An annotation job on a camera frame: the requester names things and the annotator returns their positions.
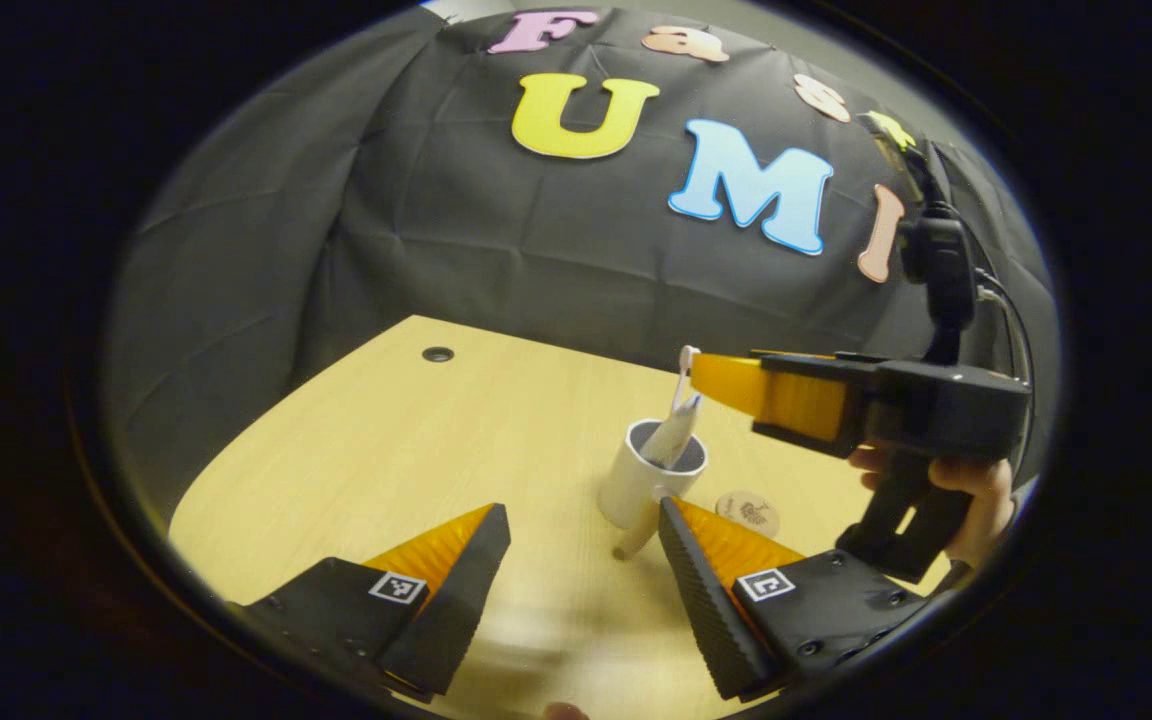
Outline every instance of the white cup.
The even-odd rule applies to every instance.
[[[598,509],[616,528],[634,526],[643,511],[643,505],[652,500],[652,491],[657,486],[666,487],[676,497],[685,495],[708,464],[708,452],[700,438],[695,435],[687,441],[682,456],[672,470],[650,464],[639,455],[639,450],[659,425],[660,420],[653,419],[631,423],[616,460],[612,461],[612,470],[602,479],[602,486],[598,491]]]

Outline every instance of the blue letter m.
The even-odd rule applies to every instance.
[[[727,187],[732,217],[744,228],[775,200],[776,213],[764,220],[763,234],[781,245],[819,255],[824,242],[817,234],[824,181],[832,176],[827,161],[806,150],[791,147],[781,152],[767,168],[742,132],[715,120],[687,120],[687,130],[696,136],[691,172],[681,191],[669,196],[669,206],[679,213],[717,220],[723,206],[718,202],[718,182]]]

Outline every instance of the table surface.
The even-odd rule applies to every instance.
[[[420,353],[449,347],[453,359]],[[594,493],[632,420],[662,418],[676,374],[411,316],[297,388],[198,475],[169,538],[220,597],[252,602],[309,566],[362,562],[488,502],[509,546],[447,696],[456,719],[535,720],[571,702],[594,720],[723,717],[658,539],[628,561]],[[833,547],[869,492],[843,460],[750,432],[717,402],[708,468],[687,500],[749,491],[776,541]],[[948,570],[942,555],[919,585]]]

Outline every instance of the round coaster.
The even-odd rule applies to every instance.
[[[719,497],[714,511],[764,537],[774,538],[781,529],[781,516],[776,514],[776,509],[751,492],[736,491]]]

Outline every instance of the yellow letter u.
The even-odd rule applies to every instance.
[[[612,92],[612,99],[602,126],[590,132],[573,132],[563,129],[559,120],[567,97],[576,88],[585,86],[585,78],[566,73],[537,73],[518,82],[524,91],[513,113],[513,138],[526,150],[562,158],[602,158],[624,147],[639,126],[643,104],[649,97],[660,94],[660,88],[652,83],[605,79],[602,86]]]

